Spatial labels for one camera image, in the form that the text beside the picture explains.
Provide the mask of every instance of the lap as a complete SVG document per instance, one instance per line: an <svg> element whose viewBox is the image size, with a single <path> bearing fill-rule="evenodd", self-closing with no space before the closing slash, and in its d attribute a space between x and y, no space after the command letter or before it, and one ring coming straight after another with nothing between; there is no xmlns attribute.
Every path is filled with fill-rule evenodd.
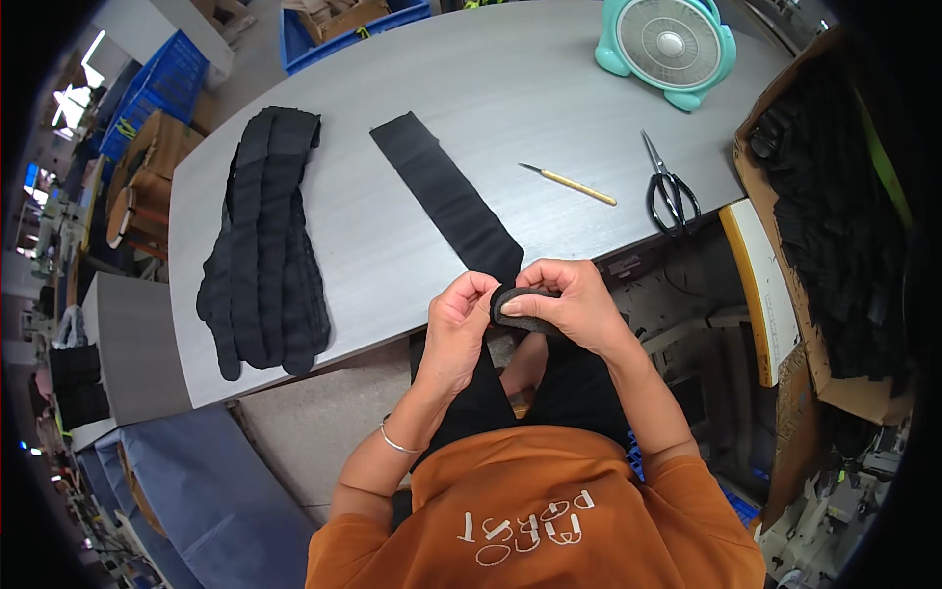
<svg viewBox="0 0 942 589"><path fill-rule="evenodd" d="M471 384L455 397L429 448L412 470L434 451L464 437L517 425L559 425L605 435L629 448L628 423L605 362L562 336L549 336L543 382L522 419L513 414L486 344ZM410 338L412 378L425 350L425 333Z"/></svg>

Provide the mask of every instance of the orange t-shirt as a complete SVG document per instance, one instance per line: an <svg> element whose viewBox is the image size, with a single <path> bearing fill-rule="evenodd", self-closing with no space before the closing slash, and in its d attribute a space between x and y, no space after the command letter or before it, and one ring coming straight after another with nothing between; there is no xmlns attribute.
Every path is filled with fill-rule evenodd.
<svg viewBox="0 0 942 589"><path fill-rule="evenodd" d="M466 437L415 470L395 533L356 514L317 531L305 586L762 586L759 547L700 458L644 474L583 430Z"/></svg>

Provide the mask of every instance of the wooden handle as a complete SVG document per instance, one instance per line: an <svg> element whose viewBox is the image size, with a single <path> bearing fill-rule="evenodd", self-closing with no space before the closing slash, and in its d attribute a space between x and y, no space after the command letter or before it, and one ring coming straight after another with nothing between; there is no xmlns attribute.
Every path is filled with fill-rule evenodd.
<svg viewBox="0 0 942 589"><path fill-rule="evenodd" d="M605 194L602 194L601 192L599 192L599 191L597 191L597 190L592 190L591 188L589 188L589 187L587 187L587 186L582 186L582 185L579 184L578 182L576 182L576 181L574 181L574 180L570 180L569 178L567 178L567 177L565 177L565 176L560 176L559 174L550 172L549 170L542 170L542 171L540 171L540 173L541 173L542 175L546 176L547 178L549 178L550 180L555 180L555 181L559 182L560 184L565 185L565 186L567 186L567 187L569 187L569 188L578 190L579 192L581 192L581 193L583 193L583 194L588 194L589 196L593 197L594 199L597 199L597 200L599 200L599 201L602 201L602 202L605 203L606 205L615 206L615 205L618 204L618 202L617 202L615 199L611 198L610 196L607 196L607 195L605 195Z"/></svg>

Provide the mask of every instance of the blue cloth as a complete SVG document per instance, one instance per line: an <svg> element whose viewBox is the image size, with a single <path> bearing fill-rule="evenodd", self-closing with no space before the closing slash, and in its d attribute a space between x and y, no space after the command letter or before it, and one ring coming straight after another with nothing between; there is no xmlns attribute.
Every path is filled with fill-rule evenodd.
<svg viewBox="0 0 942 589"><path fill-rule="evenodd" d="M75 456L75 460L82 467L85 480L91 488L91 494L95 496L98 504L105 510L105 516L111 520L113 525L117 526L118 518L115 517L115 511L121 509L121 505L118 504L118 498L111 490L111 483L108 482L108 477L102 468L102 461L99 460L95 448L85 448Z"/></svg>
<svg viewBox="0 0 942 589"><path fill-rule="evenodd" d="M157 533L147 519L144 518L144 514L140 512L137 502L134 501L134 496L131 495L131 487L124 479L121 459L118 457L117 444L120 439L120 432L115 430L95 442L95 452L98 454L98 459L101 461L111 491L118 500L122 512L131 522L140 543L147 549L154 564L157 565L157 568L166 577L166 581L173 585L174 589L203 589L200 582L190 572L187 564L180 558L170 540Z"/></svg>
<svg viewBox="0 0 942 589"><path fill-rule="evenodd" d="M119 433L161 527L203 586L304 586L316 528L225 407L135 423Z"/></svg>

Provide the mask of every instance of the fingernail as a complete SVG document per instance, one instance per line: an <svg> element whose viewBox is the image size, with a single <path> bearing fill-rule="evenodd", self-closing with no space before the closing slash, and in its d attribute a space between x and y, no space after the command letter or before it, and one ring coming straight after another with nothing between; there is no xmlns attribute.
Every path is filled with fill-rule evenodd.
<svg viewBox="0 0 942 589"><path fill-rule="evenodd" d="M521 308L520 303L507 301L506 303L500 305L500 312L508 317L516 317L518 315L523 315L523 308Z"/></svg>

